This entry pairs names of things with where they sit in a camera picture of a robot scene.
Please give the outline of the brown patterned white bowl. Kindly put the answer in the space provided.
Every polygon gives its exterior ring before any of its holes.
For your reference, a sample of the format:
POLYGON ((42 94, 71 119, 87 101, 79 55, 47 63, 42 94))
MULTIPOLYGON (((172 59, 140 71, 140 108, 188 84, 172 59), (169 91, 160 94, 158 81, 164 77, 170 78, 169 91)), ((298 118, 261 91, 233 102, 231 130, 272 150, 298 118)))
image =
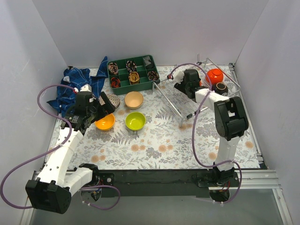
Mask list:
MULTIPOLYGON (((120 98, 117 95, 112 93, 107 93, 106 96, 108 100, 112 103, 112 105, 115 107, 115 109, 117 109, 120 106, 120 98)), ((101 105, 105 104, 102 97, 99 97, 99 102, 101 105)))

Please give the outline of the yellow bowl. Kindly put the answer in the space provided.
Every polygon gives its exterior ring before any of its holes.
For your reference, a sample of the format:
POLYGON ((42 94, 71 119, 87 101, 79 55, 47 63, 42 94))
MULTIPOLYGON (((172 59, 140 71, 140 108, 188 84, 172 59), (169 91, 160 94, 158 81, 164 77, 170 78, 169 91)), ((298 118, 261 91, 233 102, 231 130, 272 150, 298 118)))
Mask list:
POLYGON ((102 131, 110 130, 114 126, 114 124, 115 124, 115 116, 112 113, 98 121, 95 121, 96 128, 102 131))

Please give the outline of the beige bowl with drawing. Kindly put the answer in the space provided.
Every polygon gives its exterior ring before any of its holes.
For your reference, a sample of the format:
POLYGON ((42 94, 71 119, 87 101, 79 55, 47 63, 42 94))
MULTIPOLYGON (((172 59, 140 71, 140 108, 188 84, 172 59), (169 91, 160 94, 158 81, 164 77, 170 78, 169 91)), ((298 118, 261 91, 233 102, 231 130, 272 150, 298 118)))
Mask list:
POLYGON ((138 109, 143 104, 143 95, 137 91, 131 91, 126 94, 124 101, 125 105, 130 109, 138 109))

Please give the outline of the lime green bowl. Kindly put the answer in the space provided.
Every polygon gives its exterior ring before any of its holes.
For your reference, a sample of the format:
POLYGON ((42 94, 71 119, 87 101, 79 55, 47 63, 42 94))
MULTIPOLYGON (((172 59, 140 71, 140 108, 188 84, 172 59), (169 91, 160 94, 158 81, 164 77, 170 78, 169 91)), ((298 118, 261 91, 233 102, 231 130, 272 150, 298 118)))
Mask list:
POLYGON ((140 112, 131 112, 126 117, 125 124, 126 124, 126 127, 132 131, 139 131, 146 124, 146 118, 140 112))

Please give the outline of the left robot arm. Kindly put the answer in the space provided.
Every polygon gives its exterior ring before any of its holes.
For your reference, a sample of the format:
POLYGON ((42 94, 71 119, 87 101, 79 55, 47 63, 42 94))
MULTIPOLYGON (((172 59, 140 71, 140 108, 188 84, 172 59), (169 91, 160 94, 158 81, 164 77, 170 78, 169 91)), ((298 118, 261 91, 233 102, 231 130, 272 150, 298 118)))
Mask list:
POLYGON ((98 167, 94 164, 81 164, 70 176, 66 172, 89 126, 114 111, 115 106, 104 92, 99 98, 90 91, 76 94, 75 103, 65 113, 60 126, 58 149, 51 153, 38 176, 25 186, 33 208, 63 214, 77 191, 85 185, 93 188, 99 184, 98 167))

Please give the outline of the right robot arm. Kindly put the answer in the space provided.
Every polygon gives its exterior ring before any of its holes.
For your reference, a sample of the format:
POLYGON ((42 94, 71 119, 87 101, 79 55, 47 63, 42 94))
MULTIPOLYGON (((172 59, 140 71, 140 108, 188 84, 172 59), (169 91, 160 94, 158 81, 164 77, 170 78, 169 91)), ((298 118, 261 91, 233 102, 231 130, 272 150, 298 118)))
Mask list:
POLYGON ((245 108, 240 97, 228 97, 228 87, 215 79, 220 76, 220 69, 211 69, 206 74, 206 81, 211 87, 202 85, 199 73, 195 69, 173 71, 175 88, 200 106, 210 108, 215 115, 215 125, 220 136, 218 154, 212 165, 212 181, 223 186, 234 177, 234 158, 240 138, 249 127, 245 108))

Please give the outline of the metal dish rack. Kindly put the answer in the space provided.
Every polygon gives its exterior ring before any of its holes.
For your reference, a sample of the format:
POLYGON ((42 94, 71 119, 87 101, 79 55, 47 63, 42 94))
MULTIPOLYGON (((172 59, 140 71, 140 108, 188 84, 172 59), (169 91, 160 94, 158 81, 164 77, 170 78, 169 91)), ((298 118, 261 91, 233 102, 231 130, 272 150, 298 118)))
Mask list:
POLYGON ((160 79, 153 83, 152 91, 161 96, 162 101, 170 107, 180 126, 194 118, 198 104, 174 88, 175 80, 172 79, 172 75, 186 69, 196 69, 202 85, 209 87, 210 84, 205 80, 205 73, 215 68, 220 69, 224 75, 223 83, 228 87, 228 97, 241 97, 241 86, 237 80, 234 63, 229 63, 227 66, 218 65, 210 58, 206 58, 202 61, 197 59, 197 62, 194 64, 186 63, 182 66, 175 64, 158 67, 160 79))

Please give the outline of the red black ties bottom left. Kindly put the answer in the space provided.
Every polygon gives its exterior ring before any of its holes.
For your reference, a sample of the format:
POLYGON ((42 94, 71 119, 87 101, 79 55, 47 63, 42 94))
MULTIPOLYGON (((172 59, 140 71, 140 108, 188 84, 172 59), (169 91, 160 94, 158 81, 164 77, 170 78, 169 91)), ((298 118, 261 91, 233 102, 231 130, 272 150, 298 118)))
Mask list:
POLYGON ((120 87, 120 79, 117 77, 111 78, 111 87, 112 88, 119 88, 120 87))

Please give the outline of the black brown bowl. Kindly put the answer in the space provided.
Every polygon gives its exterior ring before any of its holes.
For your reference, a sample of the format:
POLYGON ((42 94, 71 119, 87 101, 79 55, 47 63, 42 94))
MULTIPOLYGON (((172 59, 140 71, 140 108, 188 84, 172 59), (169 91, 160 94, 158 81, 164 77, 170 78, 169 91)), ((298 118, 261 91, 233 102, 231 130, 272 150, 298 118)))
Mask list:
POLYGON ((213 84, 212 90, 219 95, 228 96, 228 87, 223 82, 213 84))

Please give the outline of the yellow ties bottom middle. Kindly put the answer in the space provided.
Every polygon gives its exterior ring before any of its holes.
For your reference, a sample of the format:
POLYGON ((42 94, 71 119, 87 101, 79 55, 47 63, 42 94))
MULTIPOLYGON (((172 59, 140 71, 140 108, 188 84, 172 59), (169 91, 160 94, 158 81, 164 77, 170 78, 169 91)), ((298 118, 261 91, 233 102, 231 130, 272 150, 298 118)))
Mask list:
POLYGON ((136 71, 130 72, 128 79, 131 85, 140 83, 140 77, 136 71))

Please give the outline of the brown ties bottom right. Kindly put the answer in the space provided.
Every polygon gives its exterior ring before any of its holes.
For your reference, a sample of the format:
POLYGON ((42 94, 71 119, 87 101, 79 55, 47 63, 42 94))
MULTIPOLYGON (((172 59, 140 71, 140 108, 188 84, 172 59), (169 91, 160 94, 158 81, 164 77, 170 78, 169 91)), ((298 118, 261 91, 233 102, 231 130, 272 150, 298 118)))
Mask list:
POLYGON ((156 71, 149 71, 147 75, 150 81, 156 81, 159 79, 159 74, 156 71))

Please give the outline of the green compartment tray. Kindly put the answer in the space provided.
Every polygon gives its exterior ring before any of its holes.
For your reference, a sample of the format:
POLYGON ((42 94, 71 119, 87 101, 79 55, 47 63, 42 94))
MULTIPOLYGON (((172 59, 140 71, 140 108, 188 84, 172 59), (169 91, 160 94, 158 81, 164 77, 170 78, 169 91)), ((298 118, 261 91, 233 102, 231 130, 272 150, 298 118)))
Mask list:
POLYGON ((107 70, 109 84, 116 95, 149 90, 153 83, 160 83, 160 76, 151 55, 110 61, 107 70))

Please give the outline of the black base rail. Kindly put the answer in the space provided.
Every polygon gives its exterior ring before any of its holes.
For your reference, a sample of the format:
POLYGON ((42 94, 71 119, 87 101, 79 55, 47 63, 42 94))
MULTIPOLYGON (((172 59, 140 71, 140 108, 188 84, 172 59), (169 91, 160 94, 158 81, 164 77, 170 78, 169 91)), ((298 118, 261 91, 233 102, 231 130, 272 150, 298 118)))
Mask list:
POLYGON ((116 187, 122 197, 193 196, 227 200, 229 191, 239 184, 235 173, 224 184, 213 172, 205 169, 188 170, 99 170, 100 184, 116 187))

